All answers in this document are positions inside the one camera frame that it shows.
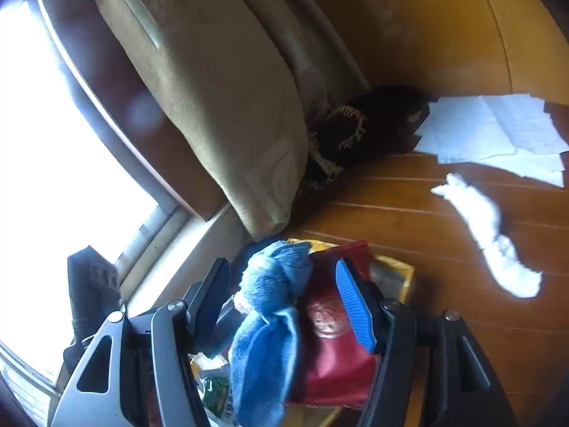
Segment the white paper sheets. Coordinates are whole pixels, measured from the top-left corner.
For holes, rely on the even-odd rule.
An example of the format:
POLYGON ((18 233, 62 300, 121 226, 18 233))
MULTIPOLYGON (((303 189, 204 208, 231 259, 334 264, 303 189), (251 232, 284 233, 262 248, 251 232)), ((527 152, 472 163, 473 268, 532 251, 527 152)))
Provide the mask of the white paper sheets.
POLYGON ((442 165, 474 163, 564 186, 558 133, 545 100, 528 94, 443 96, 428 104, 415 151, 442 165))

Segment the yellow wooden cabinet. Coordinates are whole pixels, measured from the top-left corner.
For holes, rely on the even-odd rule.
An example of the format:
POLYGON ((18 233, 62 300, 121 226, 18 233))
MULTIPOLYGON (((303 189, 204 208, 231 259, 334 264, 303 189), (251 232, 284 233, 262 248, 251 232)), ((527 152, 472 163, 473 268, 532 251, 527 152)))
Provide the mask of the yellow wooden cabinet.
POLYGON ((372 84, 568 102, 568 42, 540 0, 314 0, 372 84))

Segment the yellow cardboard box tray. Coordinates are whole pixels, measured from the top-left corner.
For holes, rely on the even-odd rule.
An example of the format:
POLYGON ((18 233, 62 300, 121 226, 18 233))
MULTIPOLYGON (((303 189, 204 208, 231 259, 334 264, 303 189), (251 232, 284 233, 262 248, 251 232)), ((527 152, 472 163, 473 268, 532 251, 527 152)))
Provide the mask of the yellow cardboard box tray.
MULTIPOLYGON (((314 252, 320 252, 332 247, 337 247, 332 244, 322 243, 313 240, 301 241, 299 239, 290 239, 287 240, 287 242, 310 243, 310 254, 314 252)), ((375 283, 378 286, 384 297, 388 299, 397 299, 400 302, 405 302, 408 292, 410 290, 411 281, 413 279, 413 274, 414 274, 413 267, 390 257, 380 257, 379 255, 371 255, 371 254, 369 255, 370 255, 369 281, 375 283)), ((206 344, 206 349, 203 351, 204 354, 209 358, 214 358, 224 349, 230 350, 230 346, 233 343, 235 332, 237 331, 240 324, 243 322, 243 320, 246 317, 246 315, 243 312, 239 311, 235 306, 234 295, 235 294, 233 294, 233 296, 231 296, 226 301, 226 303, 224 303, 224 306, 222 308, 221 318, 215 326, 211 339, 206 344)), ((199 373, 199 379, 204 378, 206 376, 229 378, 230 362, 217 369, 203 368, 202 371, 199 373)), ((286 400, 286 406, 284 407, 285 411, 284 411, 283 421, 290 418, 290 415, 293 413, 295 406, 297 406, 296 404, 290 404, 290 402, 288 402, 289 397, 290 394, 286 400)), ((311 407, 311 408, 343 409, 342 407, 311 407)), ((234 413, 234 426, 239 426, 239 424, 235 420, 235 413, 234 413)))

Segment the red foil bag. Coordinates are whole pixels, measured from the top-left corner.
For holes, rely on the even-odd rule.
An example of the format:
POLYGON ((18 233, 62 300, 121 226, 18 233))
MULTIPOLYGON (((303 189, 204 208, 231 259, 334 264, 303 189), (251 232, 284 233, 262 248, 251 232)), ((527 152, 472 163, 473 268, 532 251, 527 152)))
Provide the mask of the red foil bag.
POLYGON ((370 279, 363 241, 309 255, 313 272, 298 300, 301 353, 290 404, 361 409, 367 402, 377 357, 357 342, 337 291, 336 263, 343 257, 370 279))

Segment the olive beige curtain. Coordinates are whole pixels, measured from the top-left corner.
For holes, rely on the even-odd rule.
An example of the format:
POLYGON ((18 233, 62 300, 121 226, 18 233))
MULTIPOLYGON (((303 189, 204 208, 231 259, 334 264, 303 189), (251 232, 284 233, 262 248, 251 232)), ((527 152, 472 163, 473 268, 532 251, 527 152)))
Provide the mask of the olive beige curtain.
POLYGON ((95 0, 257 240, 288 223, 309 132, 367 79, 313 0, 95 0))

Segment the window with metal bars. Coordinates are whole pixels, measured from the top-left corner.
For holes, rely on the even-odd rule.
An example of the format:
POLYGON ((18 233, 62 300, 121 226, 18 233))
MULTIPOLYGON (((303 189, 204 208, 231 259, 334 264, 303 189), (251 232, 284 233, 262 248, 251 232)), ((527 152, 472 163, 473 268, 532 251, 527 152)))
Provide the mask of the window with metal bars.
POLYGON ((1 12, 1 375, 37 424, 73 340, 68 259, 91 247, 148 272, 191 215, 106 121, 52 37, 42 0, 1 12))

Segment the green white sachet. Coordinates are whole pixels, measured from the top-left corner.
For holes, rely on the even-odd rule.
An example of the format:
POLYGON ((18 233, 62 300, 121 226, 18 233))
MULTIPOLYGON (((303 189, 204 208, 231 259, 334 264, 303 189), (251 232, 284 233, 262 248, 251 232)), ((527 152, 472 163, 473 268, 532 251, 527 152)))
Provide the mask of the green white sachet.
POLYGON ((234 426, 233 392, 228 377, 199 379, 198 390, 211 426, 234 426))

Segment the dark fringed cloth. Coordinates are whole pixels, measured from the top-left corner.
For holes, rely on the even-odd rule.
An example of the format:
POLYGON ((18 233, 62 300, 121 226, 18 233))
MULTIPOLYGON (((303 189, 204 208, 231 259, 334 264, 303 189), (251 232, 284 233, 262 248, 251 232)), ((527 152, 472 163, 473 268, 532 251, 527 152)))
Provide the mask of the dark fringed cloth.
POLYGON ((429 96, 411 86, 384 85, 357 95, 309 128, 309 157, 296 197, 318 191, 359 164, 406 151, 429 96))

